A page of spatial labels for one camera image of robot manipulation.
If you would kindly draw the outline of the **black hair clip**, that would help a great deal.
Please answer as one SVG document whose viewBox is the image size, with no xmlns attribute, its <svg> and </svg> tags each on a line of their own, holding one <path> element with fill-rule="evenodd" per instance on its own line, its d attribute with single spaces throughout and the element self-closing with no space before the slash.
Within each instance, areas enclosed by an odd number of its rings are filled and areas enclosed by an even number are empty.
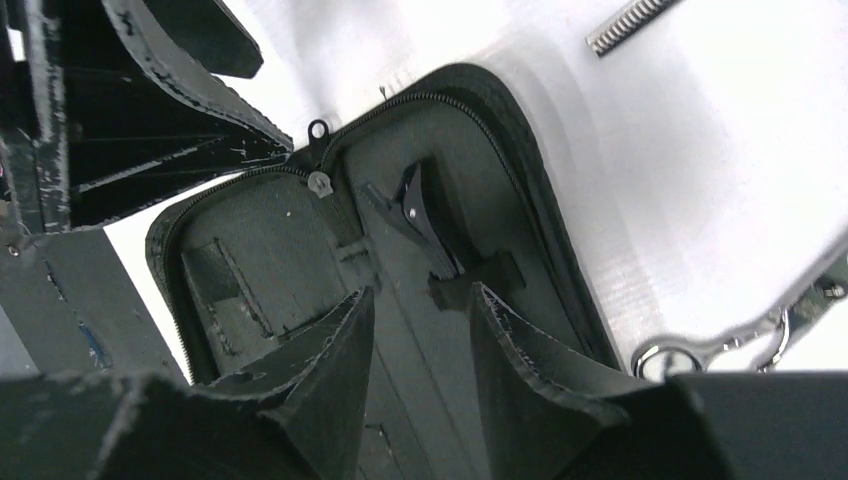
<svg viewBox="0 0 848 480">
<path fill-rule="evenodd" d="M 464 270 L 433 223 L 436 213 L 425 201 L 423 164 L 418 161 L 404 169 L 392 197 L 385 196 L 372 182 L 363 183 L 359 193 L 387 225 L 423 251 L 437 278 L 453 279 Z"/>
</svg>

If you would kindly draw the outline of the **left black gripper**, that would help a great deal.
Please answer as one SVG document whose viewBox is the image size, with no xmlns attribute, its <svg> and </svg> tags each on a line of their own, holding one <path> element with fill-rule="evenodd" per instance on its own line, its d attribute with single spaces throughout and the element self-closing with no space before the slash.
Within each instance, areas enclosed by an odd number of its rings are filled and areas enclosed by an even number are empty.
<svg viewBox="0 0 848 480">
<path fill-rule="evenodd" d="M 220 0 L 1 5 L 1 370 L 184 371 L 110 231 L 292 138 L 225 83 L 258 43 Z"/>
</svg>

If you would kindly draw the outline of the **black zip tool case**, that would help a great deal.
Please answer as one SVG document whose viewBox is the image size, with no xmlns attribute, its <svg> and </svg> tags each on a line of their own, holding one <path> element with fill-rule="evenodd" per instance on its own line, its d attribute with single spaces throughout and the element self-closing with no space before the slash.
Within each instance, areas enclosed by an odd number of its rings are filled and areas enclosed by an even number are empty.
<svg viewBox="0 0 848 480">
<path fill-rule="evenodd" d="M 195 385 L 316 479 L 554 479 L 618 359 L 509 88 L 438 69 L 163 211 L 146 259 Z"/>
</svg>

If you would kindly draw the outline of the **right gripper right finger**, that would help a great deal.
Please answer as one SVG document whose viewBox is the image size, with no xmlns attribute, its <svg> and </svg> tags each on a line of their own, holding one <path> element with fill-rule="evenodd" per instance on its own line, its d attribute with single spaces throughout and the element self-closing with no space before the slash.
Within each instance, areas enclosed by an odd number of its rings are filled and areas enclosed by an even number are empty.
<svg viewBox="0 0 848 480">
<path fill-rule="evenodd" d="M 843 479 L 843 373 L 628 376 L 576 352 L 486 285 L 468 320 L 496 479 Z"/>
</svg>

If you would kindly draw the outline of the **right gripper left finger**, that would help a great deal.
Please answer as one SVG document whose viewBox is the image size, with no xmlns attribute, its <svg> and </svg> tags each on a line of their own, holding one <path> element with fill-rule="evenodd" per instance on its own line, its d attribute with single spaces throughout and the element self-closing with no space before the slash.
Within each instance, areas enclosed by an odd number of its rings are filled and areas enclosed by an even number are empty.
<svg viewBox="0 0 848 480">
<path fill-rule="evenodd" d="M 374 292 L 364 287 L 208 386 L 151 373 L 5 380 L 1 475 L 351 479 L 374 324 Z"/>
</svg>

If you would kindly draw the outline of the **silver thinning scissors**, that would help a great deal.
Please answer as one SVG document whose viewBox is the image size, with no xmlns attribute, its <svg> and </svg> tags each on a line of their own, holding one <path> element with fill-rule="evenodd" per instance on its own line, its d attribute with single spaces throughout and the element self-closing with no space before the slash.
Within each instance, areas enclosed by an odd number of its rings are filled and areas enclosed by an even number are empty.
<svg viewBox="0 0 848 480">
<path fill-rule="evenodd" d="M 680 0 L 629 1 L 585 38 L 590 51 L 602 58 L 621 46 Z"/>
</svg>

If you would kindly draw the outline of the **silver black hair scissors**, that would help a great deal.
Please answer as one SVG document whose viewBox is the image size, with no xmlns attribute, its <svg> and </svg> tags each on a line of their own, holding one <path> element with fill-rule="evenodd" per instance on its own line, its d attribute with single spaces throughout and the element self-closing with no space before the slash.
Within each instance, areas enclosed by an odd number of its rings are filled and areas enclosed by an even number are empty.
<svg viewBox="0 0 848 480">
<path fill-rule="evenodd" d="M 804 338 L 834 306 L 847 301 L 847 250 L 831 253 L 815 276 L 788 302 L 760 317 L 708 339 L 659 335 L 643 342 L 632 354 L 631 373 L 640 379 L 663 382 L 679 374 L 704 373 L 720 356 L 767 339 L 765 351 L 748 369 L 766 373 Z"/>
</svg>

